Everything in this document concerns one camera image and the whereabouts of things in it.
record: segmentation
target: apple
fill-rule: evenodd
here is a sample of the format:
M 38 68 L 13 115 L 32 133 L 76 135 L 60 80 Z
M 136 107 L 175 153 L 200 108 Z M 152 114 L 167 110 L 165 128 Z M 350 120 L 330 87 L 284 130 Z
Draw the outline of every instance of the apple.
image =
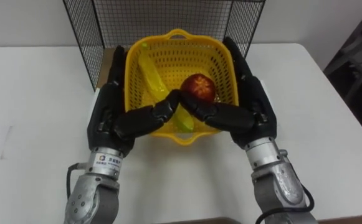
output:
M 216 86 L 214 82 L 203 74 L 197 73 L 189 76 L 182 82 L 181 90 L 187 91 L 194 96 L 214 102 L 216 97 Z

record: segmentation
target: black wire grid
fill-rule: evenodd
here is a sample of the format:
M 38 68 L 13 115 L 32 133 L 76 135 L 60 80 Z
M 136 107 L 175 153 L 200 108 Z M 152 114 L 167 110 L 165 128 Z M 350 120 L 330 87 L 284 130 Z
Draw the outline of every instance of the black wire grid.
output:
M 265 0 L 63 0 L 93 88 L 104 48 L 175 28 L 232 38 L 247 55 Z

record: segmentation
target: table surface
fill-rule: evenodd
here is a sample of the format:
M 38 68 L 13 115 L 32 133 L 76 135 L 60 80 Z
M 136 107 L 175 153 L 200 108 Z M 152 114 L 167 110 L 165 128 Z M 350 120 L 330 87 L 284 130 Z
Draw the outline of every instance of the table surface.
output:
M 313 215 L 362 215 L 362 127 L 311 56 L 298 44 L 255 44 L 247 61 L 278 117 L 277 143 L 315 198 Z M 67 167 L 89 155 L 92 99 L 78 48 L 0 48 L 0 224 L 63 222 Z M 115 223 L 253 223 L 251 172 L 227 133 L 191 147 L 139 138 L 121 168 Z

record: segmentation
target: plastic basket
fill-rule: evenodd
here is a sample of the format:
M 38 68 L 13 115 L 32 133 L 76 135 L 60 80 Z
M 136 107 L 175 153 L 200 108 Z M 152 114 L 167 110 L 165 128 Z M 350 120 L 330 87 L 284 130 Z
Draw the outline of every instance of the plastic basket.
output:
M 215 83 L 215 101 L 238 105 L 232 57 L 226 47 L 211 37 L 174 29 L 165 35 L 145 37 L 129 50 L 125 67 L 126 111 L 157 103 L 148 93 L 138 66 L 141 44 L 144 42 L 149 45 L 149 56 L 155 61 L 169 90 L 180 88 L 188 76 L 202 73 Z M 171 119 L 152 135 L 171 138 L 178 144 L 187 146 L 200 136 L 217 132 L 218 130 L 194 118 L 194 132 L 182 134 Z

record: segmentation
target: cable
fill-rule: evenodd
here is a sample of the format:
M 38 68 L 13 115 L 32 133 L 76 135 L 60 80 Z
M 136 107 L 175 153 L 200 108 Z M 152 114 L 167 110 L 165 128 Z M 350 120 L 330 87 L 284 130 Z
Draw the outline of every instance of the cable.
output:
M 312 194 L 302 185 L 305 194 L 310 201 L 310 205 L 305 208 L 275 208 L 271 209 L 267 212 L 261 214 L 255 224 L 260 224 L 263 220 L 265 220 L 268 216 L 276 214 L 276 213 L 283 213 L 283 212 L 311 212 L 315 206 L 315 201 L 313 200 Z
M 69 169 L 67 169 L 67 175 L 66 175 L 66 192 L 67 192 L 67 199 L 69 199 L 70 197 L 70 177 L 71 177 L 71 172 L 73 170 L 76 170 L 78 168 L 79 164 L 73 164 L 71 166 L 69 166 Z

